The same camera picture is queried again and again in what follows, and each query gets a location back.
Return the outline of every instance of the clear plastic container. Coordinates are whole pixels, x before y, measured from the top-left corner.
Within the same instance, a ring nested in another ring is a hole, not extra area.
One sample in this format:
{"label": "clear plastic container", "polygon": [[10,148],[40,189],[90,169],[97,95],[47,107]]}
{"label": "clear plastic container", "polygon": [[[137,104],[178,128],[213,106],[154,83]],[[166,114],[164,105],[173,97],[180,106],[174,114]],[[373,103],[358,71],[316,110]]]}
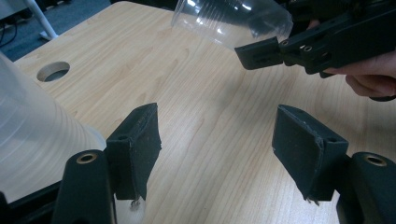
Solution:
{"label": "clear plastic container", "polygon": [[0,190],[9,203],[61,180],[74,154],[105,147],[99,132],[74,119],[0,53]]}
{"label": "clear plastic container", "polygon": [[228,49],[276,36],[289,37],[289,12],[273,0],[179,0],[172,26],[183,27]]}

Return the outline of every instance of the black cable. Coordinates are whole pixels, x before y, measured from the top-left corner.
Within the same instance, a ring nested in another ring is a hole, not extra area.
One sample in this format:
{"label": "black cable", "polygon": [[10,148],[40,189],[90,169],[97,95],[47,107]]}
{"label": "black cable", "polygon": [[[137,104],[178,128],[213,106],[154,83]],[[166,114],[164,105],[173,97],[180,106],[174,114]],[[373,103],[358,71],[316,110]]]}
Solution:
{"label": "black cable", "polygon": [[[1,44],[1,41],[0,41],[0,48],[2,48],[3,46],[5,46],[5,45],[7,45],[7,44],[9,44],[9,43],[11,43],[14,39],[15,39],[15,37],[17,37],[17,34],[18,34],[18,23],[15,21],[15,23],[14,23],[14,28],[15,28],[15,31],[14,31],[14,36],[12,36],[12,38],[10,39],[10,40],[8,40],[6,43],[4,43],[4,44]],[[3,33],[2,33],[2,37],[1,37],[1,40],[3,41],[3,37],[4,37],[4,33],[6,32],[6,26],[5,25],[3,25]]]}

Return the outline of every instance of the light wood grain surface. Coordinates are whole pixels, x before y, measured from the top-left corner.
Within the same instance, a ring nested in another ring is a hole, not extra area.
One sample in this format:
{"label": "light wood grain surface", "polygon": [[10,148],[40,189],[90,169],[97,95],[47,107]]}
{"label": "light wood grain surface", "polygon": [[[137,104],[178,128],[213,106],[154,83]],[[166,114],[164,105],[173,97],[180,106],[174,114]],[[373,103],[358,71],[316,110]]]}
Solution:
{"label": "light wood grain surface", "polygon": [[[316,206],[271,147],[276,107],[305,110],[349,141],[396,161],[396,101],[359,97],[343,77],[298,66],[246,71],[235,53],[172,28],[173,12],[113,5],[15,64],[107,138],[136,107],[157,102],[163,150],[144,223],[337,223],[337,194]],[[36,79],[67,62],[61,79]],[[119,223],[130,223],[118,204]]]}

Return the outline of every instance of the finger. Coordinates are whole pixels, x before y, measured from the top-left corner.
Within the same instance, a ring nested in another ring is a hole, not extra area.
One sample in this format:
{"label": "finger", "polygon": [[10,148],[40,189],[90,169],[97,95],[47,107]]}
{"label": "finger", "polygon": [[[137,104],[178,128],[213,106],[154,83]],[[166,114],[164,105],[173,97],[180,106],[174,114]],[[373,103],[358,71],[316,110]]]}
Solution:
{"label": "finger", "polygon": [[325,72],[351,76],[379,74],[396,77],[396,51],[381,54],[358,63],[351,63],[341,68],[329,68]]}
{"label": "finger", "polygon": [[383,76],[346,76],[346,83],[361,96],[396,95],[396,79]]}

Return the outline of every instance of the screw hole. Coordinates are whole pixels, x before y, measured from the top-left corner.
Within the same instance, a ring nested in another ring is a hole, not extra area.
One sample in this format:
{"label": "screw hole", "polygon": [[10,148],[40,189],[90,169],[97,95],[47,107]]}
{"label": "screw hole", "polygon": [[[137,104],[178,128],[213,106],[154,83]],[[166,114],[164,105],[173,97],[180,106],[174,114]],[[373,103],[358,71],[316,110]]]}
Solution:
{"label": "screw hole", "polygon": [[77,158],[77,163],[78,164],[90,163],[90,162],[96,160],[96,158],[97,158],[97,155],[95,153],[85,153]]}
{"label": "screw hole", "polygon": [[312,50],[311,46],[307,46],[307,47],[304,48],[304,51],[306,51],[306,52],[311,51],[311,50]]}
{"label": "screw hole", "polygon": [[88,221],[87,219],[81,217],[81,218],[73,221],[73,224],[90,224],[90,221]]}
{"label": "screw hole", "polygon": [[125,140],[125,139],[127,139],[127,138],[128,138],[128,136],[123,135],[123,136],[120,136],[120,137],[119,137],[119,140]]}
{"label": "screw hole", "polygon": [[376,166],[387,166],[387,162],[382,160],[381,158],[377,157],[377,156],[373,156],[373,155],[366,155],[364,157],[364,159],[366,159],[366,161],[368,161],[369,163],[371,163],[372,165],[376,165]]}
{"label": "screw hole", "polygon": [[328,138],[327,140],[328,140],[329,142],[337,142],[337,139],[336,139],[336,138],[333,138],[333,137]]}

